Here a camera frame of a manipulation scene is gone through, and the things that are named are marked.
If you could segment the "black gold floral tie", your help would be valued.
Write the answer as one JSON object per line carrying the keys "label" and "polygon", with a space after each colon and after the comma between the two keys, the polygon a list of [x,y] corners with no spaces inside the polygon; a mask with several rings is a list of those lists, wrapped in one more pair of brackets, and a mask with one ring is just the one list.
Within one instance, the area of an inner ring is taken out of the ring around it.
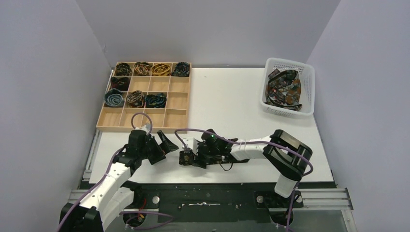
{"label": "black gold floral tie", "polygon": [[208,159],[207,165],[231,164],[231,163],[247,163],[249,159],[237,160],[231,154],[212,155],[212,154],[194,154],[193,152],[179,152],[179,165],[193,166],[192,161],[194,157],[202,157]]}

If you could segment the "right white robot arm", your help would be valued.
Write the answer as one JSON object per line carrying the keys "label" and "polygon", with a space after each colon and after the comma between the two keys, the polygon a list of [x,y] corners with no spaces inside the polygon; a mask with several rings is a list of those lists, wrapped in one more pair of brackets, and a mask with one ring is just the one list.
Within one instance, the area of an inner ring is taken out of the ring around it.
{"label": "right white robot arm", "polygon": [[283,130],[259,139],[225,139],[212,129],[204,130],[200,140],[185,139],[181,165],[205,169],[211,164],[245,163],[265,159],[279,172],[274,192],[289,198],[301,179],[312,173],[313,151]]}

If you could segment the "wooden compartment tray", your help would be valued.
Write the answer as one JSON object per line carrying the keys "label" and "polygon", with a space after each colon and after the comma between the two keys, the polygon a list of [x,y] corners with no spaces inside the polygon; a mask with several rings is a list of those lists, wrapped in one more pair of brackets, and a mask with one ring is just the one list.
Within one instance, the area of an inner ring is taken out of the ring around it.
{"label": "wooden compartment tray", "polygon": [[191,63],[120,61],[111,70],[96,128],[129,132],[152,122],[153,130],[188,124]]}

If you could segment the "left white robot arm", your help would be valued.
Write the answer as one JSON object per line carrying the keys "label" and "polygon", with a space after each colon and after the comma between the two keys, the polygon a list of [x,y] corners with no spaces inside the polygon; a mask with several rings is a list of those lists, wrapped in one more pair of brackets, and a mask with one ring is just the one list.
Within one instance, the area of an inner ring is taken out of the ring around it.
{"label": "left white robot arm", "polygon": [[147,159],[155,164],[166,154],[178,150],[160,130],[161,143],[148,129],[132,130],[128,142],[114,153],[101,179],[75,203],[61,210],[59,232],[103,232],[127,206],[136,208],[143,201],[142,192],[125,183]]}

